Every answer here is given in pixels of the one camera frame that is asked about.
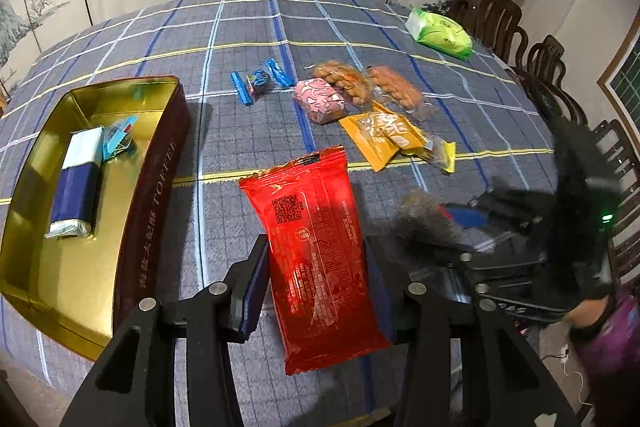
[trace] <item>wooden window frame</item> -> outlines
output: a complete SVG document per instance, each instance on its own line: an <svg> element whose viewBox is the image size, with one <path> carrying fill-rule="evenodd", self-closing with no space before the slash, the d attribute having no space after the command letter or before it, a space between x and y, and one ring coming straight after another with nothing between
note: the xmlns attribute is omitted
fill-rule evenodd
<svg viewBox="0 0 640 427"><path fill-rule="evenodd" d="M631 142L633 142L634 147L636 147L636 151L640 152L640 129L636 127L633 120L631 119L631 115L626 111L626 108L622 105L622 102L618 98L617 94L613 91L612 87L610 87L611 81L616 77L618 72L622 69L622 66L625 64L627 57L631 54L631 50L636 44L636 41L640 38L640 9L634 18L633 23L631 24L631 28L629 28L628 33L626 34L625 39L622 41L620 48L614 55L613 59L609 63L609 66L604 70L604 73L598 79L598 86L602 90L602 92L609 100L609 103L613 106L613 109L616 110L618 114L618 118L620 119L622 125L625 127L626 133L628 134Z"/></svg>

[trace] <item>table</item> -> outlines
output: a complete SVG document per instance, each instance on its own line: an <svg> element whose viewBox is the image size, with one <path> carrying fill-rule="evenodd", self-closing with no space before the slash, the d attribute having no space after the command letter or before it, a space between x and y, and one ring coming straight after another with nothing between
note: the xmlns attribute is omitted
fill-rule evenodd
<svg viewBox="0 0 640 427"><path fill-rule="evenodd" d="M423 188L466 202L499 176L514 187L553 190L552 140L520 87L477 43L468 62L413 41L408 10L374 0L181 0L92 26L46 51L0 120L0 224L20 166L55 103L72 87L128 76L174 74L193 119L164 227L157 296L188 298L244 259L262 226L237 179L320 148L343 144L364 232L392 219ZM424 162L373 172L338 123L309 123L278 89L244 107L230 80L275 58L292 78L335 58L362 69L387 64L425 93L436 112L420 124L457 142L456 172ZM482 237L468 240L478 244ZM412 267L418 279L430 277ZM25 322L0 299L0 346L72 395L90 362ZM230 346L246 425L333 425L396 401L404 349L286 377L273 303L249 342ZM177 346L177 424L188 425L184 342Z"/></svg>

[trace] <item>qr code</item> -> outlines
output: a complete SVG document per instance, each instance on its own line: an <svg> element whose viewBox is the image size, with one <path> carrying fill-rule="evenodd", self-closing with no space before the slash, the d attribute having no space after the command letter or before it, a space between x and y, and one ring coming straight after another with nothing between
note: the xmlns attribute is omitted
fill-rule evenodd
<svg viewBox="0 0 640 427"><path fill-rule="evenodd" d="M296 194L277 198L271 201L271 204L276 214L277 223L289 223L302 219L302 210L305 207L300 203Z"/></svg>

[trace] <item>white wall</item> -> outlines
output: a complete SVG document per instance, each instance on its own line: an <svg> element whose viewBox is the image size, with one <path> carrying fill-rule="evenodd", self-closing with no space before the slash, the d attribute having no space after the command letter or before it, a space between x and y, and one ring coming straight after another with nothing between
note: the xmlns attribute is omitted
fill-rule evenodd
<svg viewBox="0 0 640 427"><path fill-rule="evenodd" d="M520 25L529 42L552 34L564 46L566 90L584 109L590 126L617 114L597 80L622 44L640 0L525 0Z"/></svg>

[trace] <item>white cable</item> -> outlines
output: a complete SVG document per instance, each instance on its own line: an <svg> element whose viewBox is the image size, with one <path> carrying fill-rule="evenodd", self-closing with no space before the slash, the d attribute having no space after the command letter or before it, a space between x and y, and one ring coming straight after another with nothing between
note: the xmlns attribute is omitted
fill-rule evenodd
<svg viewBox="0 0 640 427"><path fill-rule="evenodd" d="M580 395L582 394L582 388L584 387L584 377L582 376L582 373L580 371L574 371L572 372L572 374L568 374L565 368L565 365L567 362L569 362L569 350L567 349L566 352L566 360L564 362L562 362L562 372L564 373L564 375L566 377L570 377L571 375L577 374L580 377L580 391L578 391L578 401L582 404L582 405L589 405L591 407L593 407L593 403L586 403L583 402L582 399L580 398Z"/></svg>

